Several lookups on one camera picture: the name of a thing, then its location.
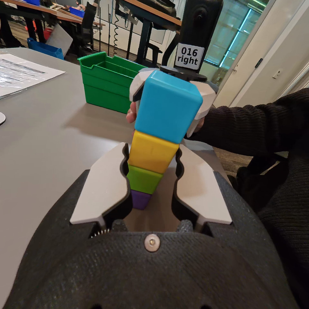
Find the grey desk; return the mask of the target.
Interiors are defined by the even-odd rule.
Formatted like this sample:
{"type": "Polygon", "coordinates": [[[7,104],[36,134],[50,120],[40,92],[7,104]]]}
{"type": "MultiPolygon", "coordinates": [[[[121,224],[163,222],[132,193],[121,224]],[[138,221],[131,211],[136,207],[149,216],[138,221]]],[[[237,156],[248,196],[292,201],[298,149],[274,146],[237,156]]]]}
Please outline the grey desk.
{"type": "Polygon", "coordinates": [[[29,50],[2,49],[58,77],[1,99],[1,308],[27,246],[48,211],[85,171],[120,142],[126,115],[86,103],[79,65],[29,50]]]}

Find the grey panel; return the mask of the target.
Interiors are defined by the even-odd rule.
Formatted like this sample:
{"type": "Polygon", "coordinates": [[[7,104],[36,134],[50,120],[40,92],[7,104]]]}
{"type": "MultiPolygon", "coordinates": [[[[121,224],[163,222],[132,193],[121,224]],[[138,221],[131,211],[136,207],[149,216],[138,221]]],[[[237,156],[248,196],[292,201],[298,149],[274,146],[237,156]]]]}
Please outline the grey panel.
{"type": "Polygon", "coordinates": [[[59,24],[56,24],[46,44],[55,48],[61,48],[65,57],[72,42],[73,38],[59,24]]]}

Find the blue floor bin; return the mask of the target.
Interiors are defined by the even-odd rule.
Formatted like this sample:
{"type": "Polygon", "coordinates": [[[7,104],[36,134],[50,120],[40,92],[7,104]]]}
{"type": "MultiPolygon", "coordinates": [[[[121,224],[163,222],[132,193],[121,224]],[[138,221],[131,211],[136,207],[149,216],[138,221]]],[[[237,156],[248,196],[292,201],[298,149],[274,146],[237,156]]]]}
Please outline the blue floor bin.
{"type": "Polygon", "coordinates": [[[33,38],[27,39],[28,48],[34,51],[53,56],[55,58],[64,60],[64,55],[61,48],[53,47],[45,43],[37,42],[33,38]]]}

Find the light blue cube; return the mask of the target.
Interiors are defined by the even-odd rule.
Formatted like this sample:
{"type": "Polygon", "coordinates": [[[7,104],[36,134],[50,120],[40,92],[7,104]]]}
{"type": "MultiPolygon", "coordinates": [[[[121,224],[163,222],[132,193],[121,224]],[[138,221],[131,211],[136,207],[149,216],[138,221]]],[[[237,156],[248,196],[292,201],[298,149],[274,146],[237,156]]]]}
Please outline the light blue cube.
{"type": "Polygon", "coordinates": [[[202,103],[194,84],[154,70],[144,83],[135,131],[180,144],[202,103]]]}

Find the long wooden background desk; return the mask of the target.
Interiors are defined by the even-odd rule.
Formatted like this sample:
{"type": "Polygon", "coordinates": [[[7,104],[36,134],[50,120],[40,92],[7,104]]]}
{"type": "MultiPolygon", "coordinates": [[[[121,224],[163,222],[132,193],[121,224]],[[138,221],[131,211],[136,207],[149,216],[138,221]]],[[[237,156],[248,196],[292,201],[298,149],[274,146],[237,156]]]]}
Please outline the long wooden background desk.
{"type": "MultiPolygon", "coordinates": [[[[27,31],[30,38],[33,38],[35,41],[37,37],[39,42],[46,43],[42,22],[46,22],[48,25],[55,25],[58,22],[67,28],[75,25],[77,30],[72,29],[72,38],[73,41],[78,41],[75,45],[80,44],[83,46],[81,40],[81,24],[82,20],[80,17],[75,16],[71,13],[65,13],[64,10],[55,10],[45,6],[35,6],[28,3],[23,3],[19,1],[1,1],[4,3],[1,7],[1,14],[7,14],[12,16],[23,17],[25,21],[29,21],[29,25],[26,24],[27,31]]],[[[94,21],[93,26],[98,26],[99,22],[94,21]]]]}

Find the laminated paper sheet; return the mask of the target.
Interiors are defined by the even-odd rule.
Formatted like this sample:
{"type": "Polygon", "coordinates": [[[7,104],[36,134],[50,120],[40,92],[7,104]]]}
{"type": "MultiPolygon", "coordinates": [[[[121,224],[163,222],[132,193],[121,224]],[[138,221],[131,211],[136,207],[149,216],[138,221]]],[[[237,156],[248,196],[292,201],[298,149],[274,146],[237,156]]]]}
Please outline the laminated paper sheet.
{"type": "Polygon", "coordinates": [[[39,65],[15,55],[0,55],[0,98],[65,74],[65,71],[39,65]]]}

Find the yellow cube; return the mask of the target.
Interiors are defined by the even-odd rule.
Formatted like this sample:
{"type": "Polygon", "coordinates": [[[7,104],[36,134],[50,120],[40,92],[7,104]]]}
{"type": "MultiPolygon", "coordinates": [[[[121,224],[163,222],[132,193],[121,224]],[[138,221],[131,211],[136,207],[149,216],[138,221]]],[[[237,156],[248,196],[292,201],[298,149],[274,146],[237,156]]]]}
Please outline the yellow cube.
{"type": "Polygon", "coordinates": [[[135,130],[128,164],[164,174],[178,149],[179,144],[135,130]]]}

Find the white door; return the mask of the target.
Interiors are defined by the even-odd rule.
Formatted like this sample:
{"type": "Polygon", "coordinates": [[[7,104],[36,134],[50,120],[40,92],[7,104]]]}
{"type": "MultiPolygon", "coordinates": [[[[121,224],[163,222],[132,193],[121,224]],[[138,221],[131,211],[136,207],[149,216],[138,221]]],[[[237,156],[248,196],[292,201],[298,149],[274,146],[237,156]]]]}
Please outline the white door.
{"type": "Polygon", "coordinates": [[[233,65],[214,106],[267,104],[308,72],[308,1],[269,1],[233,65]]]}

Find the purple cube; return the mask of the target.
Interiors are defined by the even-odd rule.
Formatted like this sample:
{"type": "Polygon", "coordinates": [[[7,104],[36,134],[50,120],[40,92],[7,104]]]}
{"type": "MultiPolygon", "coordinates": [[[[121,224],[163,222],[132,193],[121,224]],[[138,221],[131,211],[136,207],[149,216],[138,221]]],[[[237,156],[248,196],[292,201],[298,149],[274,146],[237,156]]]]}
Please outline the purple cube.
{"type": "Polygon", "coordinates": [[[132,200],[133,200],[133,208],[137,210],[144,210],[148,205],[152,194],[131,190],[132,200]]]}

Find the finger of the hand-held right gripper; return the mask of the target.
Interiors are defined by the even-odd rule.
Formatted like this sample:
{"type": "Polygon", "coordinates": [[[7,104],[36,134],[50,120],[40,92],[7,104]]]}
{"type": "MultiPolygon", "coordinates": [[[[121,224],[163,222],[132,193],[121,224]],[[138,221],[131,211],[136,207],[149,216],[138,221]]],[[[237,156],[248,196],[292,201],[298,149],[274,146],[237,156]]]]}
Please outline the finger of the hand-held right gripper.
{"type": "Polygon", "coordinates": [[[197,132],[197,129],[199,129],[203,125],[202,121],[204,120],[205,116],[213,105],[213,102],[218,92],[218,86],[209,81],[190,81],[190,83],[194,84],[199,90],[203,98],[203,103],[199,108],[194,120],[191,122],[191,125],[187,130],[186,137],[191,137],[192,134],[194,132],[197,132]]]}
{"type": "Polygon", "coordinates": [[[140,100],[140,98],[136,98],[137,94],[142,92],[142,87],[146,79],[154,72],[155,70],[159,70],[158,68],[143,68],[139,70],[138,74],[132,80],[132,83],[129,88],[129,100],[131,102],[135,102],[140,100]]]}

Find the black office chair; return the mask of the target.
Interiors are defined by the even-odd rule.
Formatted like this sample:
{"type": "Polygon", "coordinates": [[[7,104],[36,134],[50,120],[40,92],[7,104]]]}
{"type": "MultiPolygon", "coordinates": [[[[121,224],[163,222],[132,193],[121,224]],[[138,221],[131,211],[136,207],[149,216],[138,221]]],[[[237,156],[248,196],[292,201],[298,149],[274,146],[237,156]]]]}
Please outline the black office chair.
{"type": "Polygon", "coordinates": [[[159,49],[159,47],[151,43],[148,43],[145,48],[145,54],[144,54],[143,59],[142,60],[136,59],[136,62],[140,65],[143,65],[144,67],[158,68],[157,61],[158,61],[158,55],[160,53],[163,53],[163,52],[159,49]],[[147,54],[148,49],[152,50],[152,60],[146,59],[146,54],[147,54]]]}

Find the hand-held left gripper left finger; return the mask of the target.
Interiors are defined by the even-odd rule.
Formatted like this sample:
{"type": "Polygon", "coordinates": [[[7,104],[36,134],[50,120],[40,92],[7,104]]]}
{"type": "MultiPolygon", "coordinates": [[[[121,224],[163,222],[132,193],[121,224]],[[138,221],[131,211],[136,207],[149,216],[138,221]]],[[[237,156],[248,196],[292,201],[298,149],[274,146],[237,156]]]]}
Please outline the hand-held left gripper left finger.
{"type": "Polygon", "coordinates": [[[129,146],[121,142],[92,166],[70,219],[71,224],[96,222],[103,230],[133,209],[127,174],[129,146]]]}

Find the green plastic bin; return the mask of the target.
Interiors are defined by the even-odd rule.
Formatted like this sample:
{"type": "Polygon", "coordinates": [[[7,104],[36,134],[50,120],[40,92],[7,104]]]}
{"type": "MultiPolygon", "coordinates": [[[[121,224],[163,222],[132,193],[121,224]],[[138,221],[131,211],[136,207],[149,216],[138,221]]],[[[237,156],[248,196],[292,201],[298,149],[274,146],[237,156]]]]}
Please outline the green plastic bin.
{"type": "Polygon", "coordinates": [[[78,58],[86,102],[126,114],[130,107],[129,88],[145,66],[99,52],[78,58]]]}

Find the lime green cube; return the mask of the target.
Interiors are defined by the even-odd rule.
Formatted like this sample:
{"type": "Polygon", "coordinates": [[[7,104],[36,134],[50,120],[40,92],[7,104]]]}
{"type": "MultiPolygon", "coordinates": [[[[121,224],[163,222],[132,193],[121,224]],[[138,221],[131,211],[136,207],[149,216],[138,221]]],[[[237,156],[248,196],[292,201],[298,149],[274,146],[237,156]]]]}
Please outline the lime green cube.
{"type": "Polygon", "coordinates": [[[127,178],[129,179],[131,190],[152,195],[160,183],[163,174],[135,167],[130,164],[128,164],[128,167],[129,173],[127,174],[127,178]]]}

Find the black bag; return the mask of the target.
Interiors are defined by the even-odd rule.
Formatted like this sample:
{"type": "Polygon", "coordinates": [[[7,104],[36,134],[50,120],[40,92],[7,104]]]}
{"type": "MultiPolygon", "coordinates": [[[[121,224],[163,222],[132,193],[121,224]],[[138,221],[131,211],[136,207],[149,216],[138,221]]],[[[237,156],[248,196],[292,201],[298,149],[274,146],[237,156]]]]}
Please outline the black bag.
{"type": "Polygon", "coordinates": [[[162,13],[176,17],[175,4],[170,0],[141,0],[141,2],[162,13]]]}

